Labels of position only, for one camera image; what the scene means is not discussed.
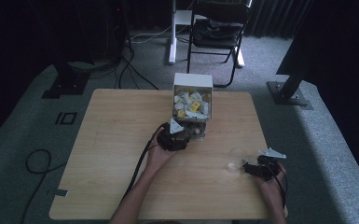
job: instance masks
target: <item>human arm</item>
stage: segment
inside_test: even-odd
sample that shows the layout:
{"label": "human arm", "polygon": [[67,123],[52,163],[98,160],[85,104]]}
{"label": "human arm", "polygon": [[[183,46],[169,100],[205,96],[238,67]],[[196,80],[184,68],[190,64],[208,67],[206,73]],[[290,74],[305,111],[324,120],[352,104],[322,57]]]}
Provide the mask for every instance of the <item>human arm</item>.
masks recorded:
{"label": "human arm", "polygon": [[[281,171],[276,177],[280,182],[282,182],[283,176],[286,174],[286,170],[280,163],[278,163],[278,165]],[[286,217],[283,209],[281,188],[277,181],[274,178],[272,178],[270,181],[266,181],[262,177],[255,176],[255,182],[259,186],[261,195],[269,207],[271,222],[273,224],[285,224]]]}
{"label": "human arm", "polygon": [[157,173],[176,154],[176,152],[162,149],[157,143],[156,137],[150,146],[144,171],[110,218],[109,224],[133,224],[136,222],[145,196]]}

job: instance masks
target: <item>wire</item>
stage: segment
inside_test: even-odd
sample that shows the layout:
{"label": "wire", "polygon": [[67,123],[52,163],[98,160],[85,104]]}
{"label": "wire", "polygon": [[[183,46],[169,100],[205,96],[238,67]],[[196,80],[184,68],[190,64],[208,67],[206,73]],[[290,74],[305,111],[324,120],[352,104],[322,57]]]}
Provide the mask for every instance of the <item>wire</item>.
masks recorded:
{"label": "wire", "polygon": [[146,144],[146,146],[145,146],[145,149],[144,149],[144,151],[142,152],[141,157],[139,158],[138,163],[136,164],[135,171],[133,172],[131,182],[130,182],[129,186],[127,187],[126,192],[124,193],[123,198],[121,199],[121,202],[124,200],[124,198],[127,196],[127,194],[129,194],[130,190],[132,189],[132,186],[133,186],[133,184],[135,183],[136,176],[138,176],[139,168],[141,167],[142,161],[143,161],[144,158],[145,158],[146,152],[147,152],[150,148],[157,146],[157,145],[155,145],[155,146],[150,147],[150,144],[152,143],[153,139],[155,138],[155,136],[156,136],[156,134],[159,132],[159,130],[164,126],[164,124],[165,124],[165,123],[159,125],[159,127],[154,131],[154,133],[153,133],[152,137],[150,138],[150,140],[147,142],[147,144]]}
{"label": "wire", "polygon": [[135,83],[136,88],[137,88],[138,90],[140,90],[140,89],[139,89],[139,86],[138,86],[138,83],[136,83],[135,78],[133,78],[131,69],[129,69],[129,71],[130,71],[130,77],[131,77],[133,83]]}
{"label": "wire", "polygon": [[112,74],[113,72],[116,73],[116,70],[117,70],[117,69],[114,68],[114,69],[112,69],[111,71],[107,72],[106,74],[101,75],[100,77],[90,77],[89,79],[99,79],[99,78],[102,78],[102,77],[107,77],[107,76],[109,76],[110,74]]}
{"label": "wire", "polygon": [[158,90],[159,88],[153,84],[151,81],[149,81],[147,78],[145,78],[144,76],[142,76],[131,64],[131,61],[127,61],[126,58],[123,57],[123,59],[127,62],[127,64],[130,65],[130,67],[136,72],[136,74],[138,74],[139,77],[141,77],[143,80],[145,80],[146,82],[148,82],[150,85],[152,85],[156,90]]}
{"label": "wire", "polygon": [[115,70],[115,85],[113,86],[113,88],[116,88],[117,82],[118,82],[118,77],[117,77],[117,70]]}
{"label": "wire", "polygon": [[[195,2],[195,1],[196,1],[196,0],[191,1],[190,5],[187,7],[186,10],[189,10],[189,9],[194,5],[194,2]],[[142,36],[142,35],[152,35],[152,36],[151,36],[150,38],[148,38],[147,40],[140,41],[140,42],[132,42],[133,44],[143,44],[143,43],[146,43],[147,41],[149,41],[149,40],[151,40],[151,39],[153,39],[153,38],[156,38],[156,37],[158,37],[158,36],[160,36],[160,35],[169,35],[169,34],[171,34],[171,33],[165,33],[165,32],[166,32],[168,29],[170,29],[170,28],[171,28],[171,26],[169,26],[168,28],[166,28],[165,30],[163,30],[162,32],[157,33],[157,34],[139,34],[139,35],[135,35],[135,36],[131,37],[130,40],[133,40],[134,38],[136,38],[136,37],[138,37],[138,36]],[[187,28],[187,25],[186,25],[182,30],[180,30],[180,31],[178,31],[178,32],[176,32],[176,33],[179,34],[179,33],[181,33],[182,31],[184,31],[186,28]]]}
{"label": "wire", "polygon": [[[263,158],[263,162],[264,164],[266,165],[266,167],[269,169],[269,171],[271,172],[272,174],[272,177],[274,177],[274,179],[277,181],[278,183],[278,186],[279,188],[281,189],[281,197],[282,197],[282,204],[283,204],[283,207],[286,205],[286,191],[283,190],[283,187],[281,185],[281,182],[278,180],[277,176],[274,174],[274,172],[272,171],[272,169],[269,167],[269,163]],[[286,180],[286,186],[287,186],[287,178],[286,178],[286,175],[283,173],[283,176]]]}
{"label": "wire", "polygon": [[112,68],[116,68],[120,63],[120,59],[117,58],[115,60],[110,60],[107,63],[101,64],[101,65],[95,65],[88,68],[81,68],[71,65],[71,67],[77,71],[77,72],[87,72],[87,73],[94,73],[94,72],[102,72],[102,71],[108,71]]}
{"label": "wire", "polygon": [[182,42],[182,43],[188,43],[188,39],[185,39],[185,38],[183,38],[183,37],[177,36],[176,39],[179,40],[179,41]]}
{"label": "wire", "polygon": [[130,48],[130,53],[131,53],[131,57],[130,57],[129,61],[127,61],[127,59],[124,58],[124,56],[121,56],[121,58],[124,59],[127,62],[127,64],[124,66],[123,70],[121,71],[120,76],[118,76],[118,88],[119,89],[121,89],[121,79],[123,78],[124,71],[128,68],[128,66],[130,65],[130,62],[132,61],[133,57],[135,56],[135,52],[133,51],[132,48]]}
{"label": "wire", "polygon": [[[31,169],[30,166],[29,166],[29,160],[37,152],[44,152],[44,153],[48,154],[48,165],[46,166],[44,171],[35,171],[35,170]],[[25,220],[25,217],[27,215],[27,212],[28,212],[28,209],[30,207],[30,204],[31,204],[32,200],[34,199],[34,196],[36,195],[36,193],[39,190],[40,186],[42,185],[43,181],[45,180],[46,175],[48,173],[52,172],[52,171],[55,171],[55,170],[63,167],[64,165],[66,165],[66,162],[64,162],[63,164],[60,164],[60,165],[58,165],[58,166],[56,166],[56,167],[54,167],[52,169],[50,169],[50,165],[51,165],[51,153],[48,150],[43,149],[43,148],[32,151],[30,154],[28,154],[27,159],[25,160],[25,167],[26,167],[27,171],[29,173],[31,173],[31,174],[34,174],[34,175],[42,175],[42,178],[40,179],[40,181],[37,184],[37,187],[35,188],[31,198],[28,200],[28,203],[25,206],[25,210],[24,210],[24,212],[22,214],[22,217],[21,217],[21,224],[24,223],[24,220]]]}
{"label": "wire", "polygon": [[288,184],[287,184],[287,176],[286,176],[286,174],[284,173],[284,171],[281,169],[281,167],[278,166],[278,169],[283,173],[283,176],[284,176],[285,186],[286,186],[285,191],[284,191],[284,195],[286,195],[286,194],[287,194],[287,190],[289,189],[289,186],[288,186]]}

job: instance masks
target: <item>dark background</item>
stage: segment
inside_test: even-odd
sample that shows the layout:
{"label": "dark background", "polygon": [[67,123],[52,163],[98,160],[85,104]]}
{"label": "dark background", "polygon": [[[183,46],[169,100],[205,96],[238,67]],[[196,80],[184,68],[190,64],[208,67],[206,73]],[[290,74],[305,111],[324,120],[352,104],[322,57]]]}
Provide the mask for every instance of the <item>dark background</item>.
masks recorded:
{"label": "dark background", "polygon": [[[0,1],[0,126],[34,77],[54,62],[51,43],[68,62],[113,59],[123,48],[123,10],[117,1],[32,2]],[[188,6],[188,1],[178,2],[181,8]],[[247,34],[296,37],[278,73],[306,73],[305,79],[318,87],[359,163],[359,2],[254,2],[258,10],[253,10]],[[308,5],[311,9],[304,19],[302,8]],[[171,1],[129,0],[126,5],[133,29],[169,26],[167,8]],[[46,18],[53,40],[46,37],[36,15]],[[105,49],[107,36],[111,45]]]}

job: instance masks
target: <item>wooden table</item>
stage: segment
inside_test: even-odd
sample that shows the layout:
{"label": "wooden table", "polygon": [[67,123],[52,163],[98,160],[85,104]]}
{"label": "wooden table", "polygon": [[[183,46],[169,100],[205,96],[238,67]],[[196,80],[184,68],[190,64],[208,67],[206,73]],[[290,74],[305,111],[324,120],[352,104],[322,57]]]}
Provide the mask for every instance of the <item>wooden table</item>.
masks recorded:
{"label": "wooden table", "polygon": [[[110,218],[146,142],[170,120],[172,103],[171,91],[96,90],[59,186],[68,195],[55,196],[50,217]],[[205,140],[191,141],[160,171],[140,219],[268,217],[253,178],[227,169],[232,148],[253,158],[267,148],[251,95],[214,91],[212,111]]]}

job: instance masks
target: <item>black chair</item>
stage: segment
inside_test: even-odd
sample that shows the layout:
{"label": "black chair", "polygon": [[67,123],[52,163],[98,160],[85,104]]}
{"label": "black chair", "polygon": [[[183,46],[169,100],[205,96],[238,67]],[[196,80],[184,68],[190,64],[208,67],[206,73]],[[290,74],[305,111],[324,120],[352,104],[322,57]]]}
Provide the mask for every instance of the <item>black chair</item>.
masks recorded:
{"label": "black chair", "polygon": [[[234,63],[229,83],[214,85],[225,88],[234,78],[242,34],[249,19],[249,7],[243,3],[199,2],[191,13],[190,37],[187,51],[187,72],[190,72],[192,53],[227,55],[224,63],[235,50]],[[227,49],[229,53],[192,51],[191,47],[205,49]]]}

